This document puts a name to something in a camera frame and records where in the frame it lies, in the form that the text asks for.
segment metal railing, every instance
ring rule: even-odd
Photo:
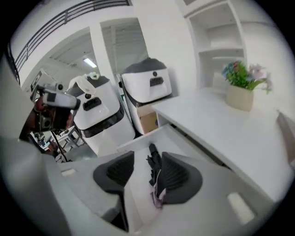
[[[72,19],[75,19],[88,12],[112,6],[130,6],[130,4],[128,0],[88,0],[78,3],[52,18],[30,38],[28,43],[18,55],[17,59],[15,60],[18,71],[22,68],[36,47],[60,26],[63,26]]]

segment white vase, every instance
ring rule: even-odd
[[[226,95],[226,104],[233,108],[249,112],[253,105],[253,98],[253,91],[230,85]]]

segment desk surface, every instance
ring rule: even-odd
[[[243,112],[212,88],[152,106],[273,201],[284,197],[294,172],[288,164],[276,111]]]

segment brown box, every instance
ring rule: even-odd
[[[157,114],[152,109],[151,104],[141,106],[137,109],[137,114],[142,124],[143,133],[147,134],[158,127]]]

